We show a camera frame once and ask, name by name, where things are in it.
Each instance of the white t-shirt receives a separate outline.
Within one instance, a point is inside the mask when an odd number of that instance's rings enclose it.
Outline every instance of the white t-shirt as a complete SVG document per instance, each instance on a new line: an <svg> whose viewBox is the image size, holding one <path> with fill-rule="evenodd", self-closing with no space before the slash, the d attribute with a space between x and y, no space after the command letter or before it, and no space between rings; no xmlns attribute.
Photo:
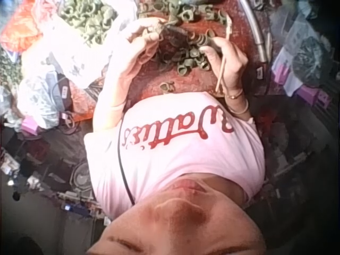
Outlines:
<svg viewBox="0 0 340 255"><path fill-rule="evenodd" d="M85 136L93 190L112 219L132 206L118 164L120 126ZM222 176L242 187L248 198L264 181L264 150L253 119L234 118L205 92L167 94L135 104L124 116L120 144L136 203L187 173Z"/></svg>

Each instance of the pink object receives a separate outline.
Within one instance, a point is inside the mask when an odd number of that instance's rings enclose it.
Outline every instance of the pink object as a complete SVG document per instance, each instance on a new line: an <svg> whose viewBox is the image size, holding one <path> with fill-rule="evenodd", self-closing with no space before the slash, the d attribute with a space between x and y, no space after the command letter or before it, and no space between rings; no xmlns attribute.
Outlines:
<svg viewBox="0 0 340 255"><path fill-rule="evenodd" d="M131 207L117 157L120 125L84 138L94 193L112 219ZM253 118L234 118L206 92L139 101L125 114L120 143L136 203L183 174L221 176L237 183L249 199L265 178L264 149Z"/></svg>
<svg viewBox="0 0 340 255"><path fill-rule="evenodd" d="M324 109L327 109L329 103L331 102L332 98L323 90L320 90L318 95L318 100L321 101L324 105Z"/></svg>
<svg viewBox="0 0 340 255"><path fill-rule="evenodd" d="M315 102L318 100L318 94L320 89L309 88L305 85L302 85L298 90L297 94L302 97L308 104L313 106Z"/></svg>
<svg viewBox="0 0 340 255"><path fill-rule="evenodd" d="M21 129L34 135L38 135L38 124L31 116L26 116L21 124Z"/></svg>
<svg viewBox="0 0 340 255"><path fill-rule="evenodd" d="M284 85L286 83L286 80L287 80L288 75L290 74L290 72L291 72L290 68L287 67L286 63L284 63L283 65L281 65L278 68L278 71L277 71L277 73L275 75L274 81L277 84Z"/></svg>

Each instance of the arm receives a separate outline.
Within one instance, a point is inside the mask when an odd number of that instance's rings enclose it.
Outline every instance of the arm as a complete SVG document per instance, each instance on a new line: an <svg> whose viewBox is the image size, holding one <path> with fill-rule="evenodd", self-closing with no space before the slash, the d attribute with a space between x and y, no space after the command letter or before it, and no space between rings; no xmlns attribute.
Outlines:
<svg viewBox="0 0 340 255"><path fill-rule="evenodd" d="M221 48L227 60L222 79L222 87L229 111L234 117L248 121L251 118L251 114L241 82L241 76L248 63L248 59L232 42L221 37L212 38L212 41L216 46ZM207 55L211 68L215 76L218 77L222 61L217 52L210 46L203 46L200 50Z"/></svg>
<svg viewBox="0 0 340 255"><path fill-rule="evenodd" d="M154 32L142 35L142 32L161 21L158 18L140 19L118 35L93 115L94 132L115 128L121 120L133 78L158 48L159 35Z"/></svg>

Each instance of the metal tube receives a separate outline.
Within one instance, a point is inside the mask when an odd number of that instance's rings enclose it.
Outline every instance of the metal tube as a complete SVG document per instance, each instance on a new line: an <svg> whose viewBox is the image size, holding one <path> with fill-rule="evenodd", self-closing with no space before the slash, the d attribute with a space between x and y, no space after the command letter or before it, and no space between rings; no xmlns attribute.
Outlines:
<svg viewBox="0 0 340 255"><path fill-rule="evenodd" d="M240 0L240 2L245 12L245 15L248 19L248 22L249 22L249 25L250 25L250 28L251 28L251 31L253 33L253 37L255 40L255 44L258 47L260 62L266 63L268 60L267 60L264 38L259 28L259 25L257 23L257 20L255 18L255 15L249 5L248 0Z"/></svg>

